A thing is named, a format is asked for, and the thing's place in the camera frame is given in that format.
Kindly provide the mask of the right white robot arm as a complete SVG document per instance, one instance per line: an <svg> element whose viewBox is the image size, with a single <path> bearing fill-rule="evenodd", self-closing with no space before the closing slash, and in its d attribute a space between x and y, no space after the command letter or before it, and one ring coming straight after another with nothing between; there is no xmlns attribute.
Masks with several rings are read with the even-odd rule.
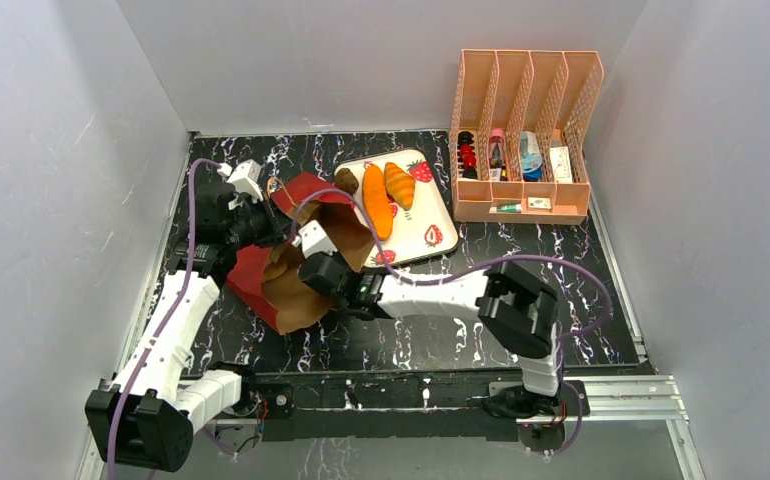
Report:
<svg viewBox="0 0 770 480"><path fill-rule="evenodd" d="M564 399L557 294L511 260L497 259L464 275L399 275L385 268L352 270L337 253L303 261L299 279L344 317L363 321L412 316L481 323L517 358L519 386L479 399L497 418L553 416Z"/></svg>

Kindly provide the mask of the brown round fake bread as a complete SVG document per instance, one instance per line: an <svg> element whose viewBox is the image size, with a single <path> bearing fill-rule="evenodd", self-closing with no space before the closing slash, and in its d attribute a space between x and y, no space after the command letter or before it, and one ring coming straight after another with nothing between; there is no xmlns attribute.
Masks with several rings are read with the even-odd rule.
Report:
<svg viewBox="0 0 770 480"><path fill-rule="evenodd" d="M335 172L334 186L349 195L355 195L360 188L360 182L348 168L340 168Z"/></svg>

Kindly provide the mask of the red brown paper bag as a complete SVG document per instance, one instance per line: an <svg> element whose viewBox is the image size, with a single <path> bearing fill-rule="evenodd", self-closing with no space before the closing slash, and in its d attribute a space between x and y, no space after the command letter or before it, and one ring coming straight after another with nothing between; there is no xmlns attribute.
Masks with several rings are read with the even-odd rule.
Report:
<svg viewBox="0 0 770 480"><path fill-rule="evenodd" d="M338 252L359 271L374 247L374 237L358 220L352 202L339 194L324 194L302 210L303 224L317 220ZM332 301L298 277L304 256L288 243L277 247L245 247L227 275L226 286L258 318L280 335L308 328L332 308Z"/></svg>

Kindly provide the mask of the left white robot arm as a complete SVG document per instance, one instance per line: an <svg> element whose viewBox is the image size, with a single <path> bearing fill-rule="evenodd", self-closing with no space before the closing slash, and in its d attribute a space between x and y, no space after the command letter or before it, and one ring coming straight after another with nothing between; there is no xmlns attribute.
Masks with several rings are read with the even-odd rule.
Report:
<svg viewBox="0 0 770 480"><path fill-rule="evenodd" d="M188 194L189 227L179 235L152 318L131 358L107 387L92 391L85 414L101 458L166 472L187 460L195 435L223 410L255 411L251 370L222 363L188 386L182 372L195 336L219 297L239 250L275 246L289 221L261 187L215 184Z"/></svg>

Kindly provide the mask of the fake bread loaf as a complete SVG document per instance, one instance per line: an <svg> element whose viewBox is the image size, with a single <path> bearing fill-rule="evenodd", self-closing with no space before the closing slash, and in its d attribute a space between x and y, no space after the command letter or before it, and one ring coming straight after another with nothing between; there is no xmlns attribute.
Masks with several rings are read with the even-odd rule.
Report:
<svg viewBox="0 0 770 480"><path fill-rule="evenodd" d="M414 203L416 179L394 162L387 162L384 170L387 194L404 210L410 210Z"/></svg>
<svg viewBox="0 0 770 480"><path fill-rule="evenodd" d="M364 209L379 240L387 240L393 232L393 215L387 197L384 173L377 165L365 169L362 180Z"/></svg>

